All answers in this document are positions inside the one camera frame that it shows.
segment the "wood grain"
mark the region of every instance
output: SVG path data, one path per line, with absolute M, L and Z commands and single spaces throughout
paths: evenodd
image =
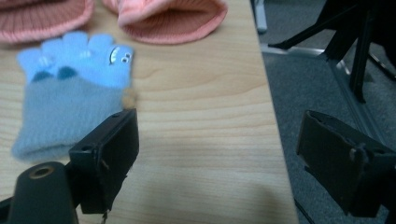
M 99 1 L 82 28 L 135 50 L 140 154 L 107 223 L 298 223 L 249 1 L 228 4 L 214 33 L 184 45 L 134 42 Z M 0 200 L 32 166 L 9 150 L 22 126 L 15 56 L 38 45 L 0 45 Z

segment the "cartoon face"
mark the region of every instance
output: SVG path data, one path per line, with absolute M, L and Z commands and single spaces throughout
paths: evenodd
M 133 56 L 133 50 L 127 46 L 116 46 L 111 50 L 109 61 L 110 65 L 122 63 L 130 64 Z

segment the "pink knitted fabric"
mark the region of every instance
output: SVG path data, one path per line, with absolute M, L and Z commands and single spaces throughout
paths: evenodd
M 0 0 L 0 9 L 8 7 L 19 7 L 44 0 Z
M 0 42 L 62 35 L 86 23 L 93 9 L 94 0 L 0 0 Z
M 181 44 L 201 39 L 224 20 L 222 0 L 103 0 L 119 13 L 119 27 L 133 39 Z

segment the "black plastic bracket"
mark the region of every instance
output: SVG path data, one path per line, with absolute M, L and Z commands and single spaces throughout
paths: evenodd
M 269 44 L 268 46 L 279 49 L 290 49 L 324 29 L 335 29 L 336 32 L 323 54 L 328 60 L 340 62 L 355 40 L 358 39 L 349 80 L 349 88 L 356 96 L 356 99 L 364 104 L 365 100 L 362 87 L 367 60 L 370 59 L 369 47 L 372 42 L 375 18 L 383 5 L 383 1 L 384 0 L 358 0 L 353 2 L 353 4 L 347 1 L 345 9 L 340 10 L 338 13 L 328 15 L 322 11 L 323 15 L 319 16 L 318 21 L 314 25 L 301 31 L 290 39 L 276 44 Z M 327 4 L 331 7 L 331 4 L 334 4 L 334 2 L 326 2 L 323 10 L 327 9 Z
M 297 154 L 346 214 L 375 217 L 380 204 L 395 212 L 396 153 L 344 122 L 304 113 Z
M 103 121 L 69 150 L 70 162 L 38 164 L 19 177 L 14 196 L 0 202 L 0 223 L 77 224 L 84 214 L 106 214 L 139 152 L 135 110 Z

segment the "blue glove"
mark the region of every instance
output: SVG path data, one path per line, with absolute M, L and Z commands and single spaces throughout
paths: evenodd
M 133 50 L 112 43 L 110 35 L 88 41 L 73 32 L 18 54 L 27 84 L 23 124 L 11 149 L 15 158 L 38 162 L 67 156 L 75 143 L 122 110 Z
M 42 75 L 56 75 L 61 68 L 69 67 L 91 83 L 106 87 L 127 88 L 131 85 L 130 73 L 134 51 L 124 45 L 113 44 L 111 35 L 88 35 L 70 32 L 63 38 L 45 41 L 41 49 L 27 49 L 17 59 L 26 74 L 26 81 Z

